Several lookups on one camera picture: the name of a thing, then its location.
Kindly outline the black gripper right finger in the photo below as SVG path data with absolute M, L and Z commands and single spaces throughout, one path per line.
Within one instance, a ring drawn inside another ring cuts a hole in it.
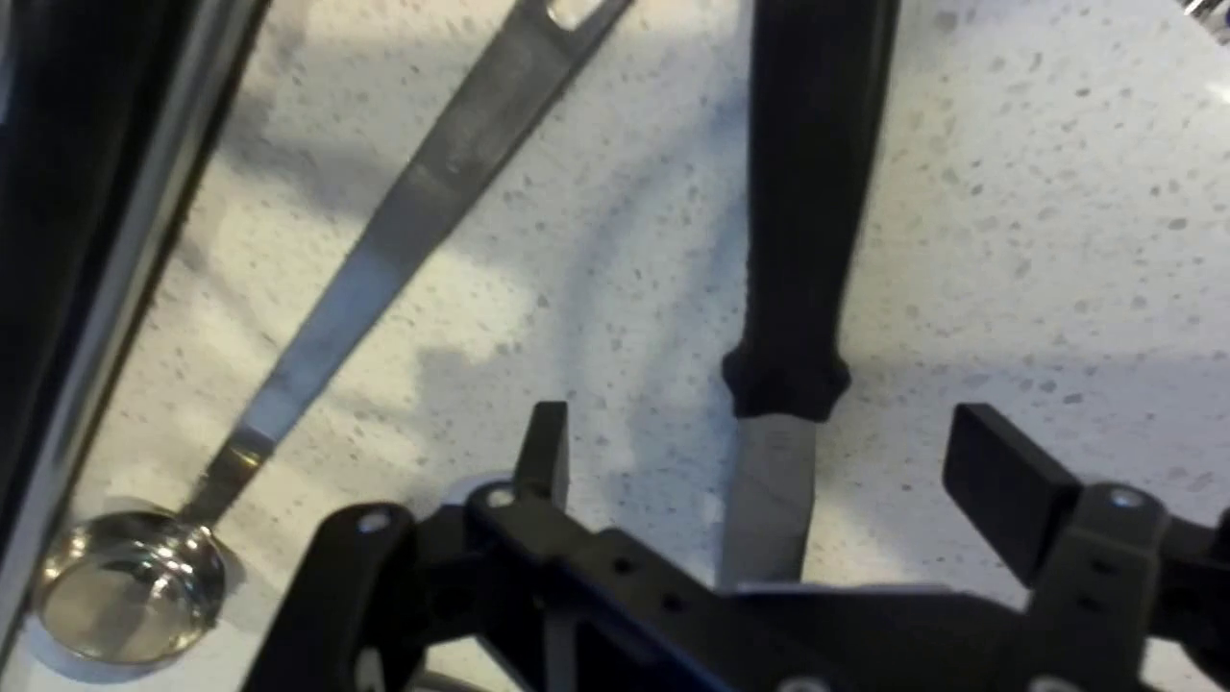
M 1079 498 L 1079 482 L 992 404 L 955 409 L 941 487 L 1023 585 Z

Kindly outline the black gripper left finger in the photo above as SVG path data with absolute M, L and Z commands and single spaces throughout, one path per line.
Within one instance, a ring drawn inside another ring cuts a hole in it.
M 568 491 L 568 404 L 543 398 L 532 410 L 526 437 L 515 462 L 515 491 L 561 503 Z

